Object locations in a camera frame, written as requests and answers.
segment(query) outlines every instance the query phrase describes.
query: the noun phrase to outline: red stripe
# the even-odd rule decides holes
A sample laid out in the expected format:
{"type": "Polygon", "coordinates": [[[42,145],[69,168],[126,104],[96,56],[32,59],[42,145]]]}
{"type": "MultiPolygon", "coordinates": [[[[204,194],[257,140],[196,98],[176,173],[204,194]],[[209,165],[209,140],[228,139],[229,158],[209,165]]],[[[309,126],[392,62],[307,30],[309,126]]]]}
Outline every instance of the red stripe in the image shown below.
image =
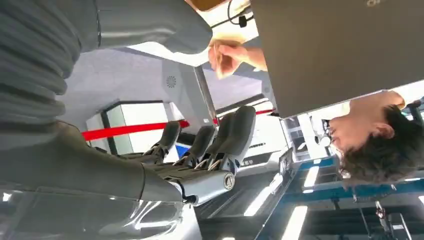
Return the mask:
{"type": "MultiPolygon", "coordinates": [[[[267,113],[271,113],[272,111],[273,109],[257,111],[256,115],[267,114],[267,113]]],[[[214,119],[213,122],[215,124],[218,124],[218,121],[216,119],[214,119]]],[[[181,120],[179,121],[179,123],[181,125],[181,128],[187,128],[188,126],[190,126],[189,122],[186,120],[181,120]]],[[[132,133],[145,132],[150,130],[164,129],[166,124],[167,124],[166,122],[161,122],[161,123],[140,124],[140,125],[131,125],[131,126],[110,127],[105,129],[85,131],[82,133],[82,136],[85,138],[86,141],[91,141],[96,139],[110,138],[110,137],[124,135],[124,134],[132,134],[132,133]]]]}

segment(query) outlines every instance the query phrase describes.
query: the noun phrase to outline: clear plastic cover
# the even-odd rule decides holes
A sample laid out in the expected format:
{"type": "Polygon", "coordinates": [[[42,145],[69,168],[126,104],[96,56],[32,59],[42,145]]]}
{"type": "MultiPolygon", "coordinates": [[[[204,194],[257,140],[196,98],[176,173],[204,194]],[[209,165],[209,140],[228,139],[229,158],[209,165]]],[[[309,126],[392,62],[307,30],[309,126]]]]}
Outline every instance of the clear plastic cover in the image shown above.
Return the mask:
{"type": "Polygon", "coordinates": [[[176,231],[186,207],[182,202],[0,185],[0,240],[162,239],[176,231]]]}

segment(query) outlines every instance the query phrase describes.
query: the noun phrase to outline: silver metal part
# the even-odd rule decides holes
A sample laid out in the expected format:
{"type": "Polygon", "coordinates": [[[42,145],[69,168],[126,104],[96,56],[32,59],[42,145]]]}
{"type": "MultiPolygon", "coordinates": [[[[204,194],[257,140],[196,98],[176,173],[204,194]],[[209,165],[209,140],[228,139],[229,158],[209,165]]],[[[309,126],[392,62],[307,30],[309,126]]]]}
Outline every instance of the silver metal part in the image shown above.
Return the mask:
{"type": "Polygon", "coordinates": [[[195,173],[197,177],[179,180],[184,190],[183,198],[194,196],[194,206],[199,206],[234,187],[235,177],[228,171],[205,171],[195,173]]]}
{"type": "Polygon", "coordinates": [[[177,188],[181,190],[182,198],[190,200],[194,206],[230,191],[235,184],[234,174],[229,171],[181,167],[158,174],[174,186],[179,185],[177,188]]]}

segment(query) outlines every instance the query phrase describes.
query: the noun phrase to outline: ceiling light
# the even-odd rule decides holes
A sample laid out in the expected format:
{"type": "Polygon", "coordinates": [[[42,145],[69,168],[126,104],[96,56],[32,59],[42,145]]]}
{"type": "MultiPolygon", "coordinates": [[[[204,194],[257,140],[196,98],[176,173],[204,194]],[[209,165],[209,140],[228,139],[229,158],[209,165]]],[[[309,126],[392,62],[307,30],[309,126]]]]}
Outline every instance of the ceiling light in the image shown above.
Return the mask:
{"type": "Polygon", "coordinates": [[[424,196],[419,196],[418,198],[421,201],[421,203],[424,204],[424,196]]]}
{"type": "Polygon", "coordinates": [[[319,166],[313,166],[309,168],[309,172],[306,175],[305,182],[303,184],[304,187],[312,187],[315,185],[315,181],[317,180],[318,171],[320,170],[319,166]]]}
{"type": "Polygon", "coordinates": [[[3,192],[3,202],[9,201],[9,199],[11,199],[11,197],[12,197],[12,194],[3,192]]]}
{"type": "Polygon", "coordinates": [[[285,228],[284,235],[281,240],[298,240],[302,231],[306,213],[308,212],[307,206],[297,206],[294,208],[290,219],[288,220],[287,227],[285,228]]]}
{"type": "Polygon", "coordinates": [[[267,200],[268,196],[273,193],[283,182],[283,176],[281,174],[277,173],[274,176],[274,179],[269,184],[269,186],[266,186],[260,193],[257,195],[257,197],[252,201],[252,203],[249,205],[249,207],[244,212],[244,216],[251,217],[256,214],[256,212],[262,207],[265,200],[267,200]]]}
{"type": "Polygon", "coordinates": [[[413,181],[418,181],[418,180],[421,180],[421,178],[419,178],[419,177],[416,177],[416,178],[407,178],[407,179],[405,179],[405,182],[413,182],[413,181]]]}

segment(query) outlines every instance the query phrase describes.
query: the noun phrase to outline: person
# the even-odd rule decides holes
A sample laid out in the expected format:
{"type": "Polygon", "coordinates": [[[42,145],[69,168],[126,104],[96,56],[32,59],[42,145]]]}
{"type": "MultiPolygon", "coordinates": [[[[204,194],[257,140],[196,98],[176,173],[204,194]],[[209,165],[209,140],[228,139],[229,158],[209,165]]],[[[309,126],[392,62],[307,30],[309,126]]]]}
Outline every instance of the person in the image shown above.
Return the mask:
{"type": "MultiPolygon", "coordinates": [[[[209,50],[219,76],[232,75],[242,64],[267,71],[260,48],[219,44],[209,50]]],[[[423,126],[409,121],[401,110],[424,94],[424,80],[312,111],[330,120],[332,145],[339,151],[339,171],[350,185],[392,184],[418,170],[423,161],[423,126]]]]}

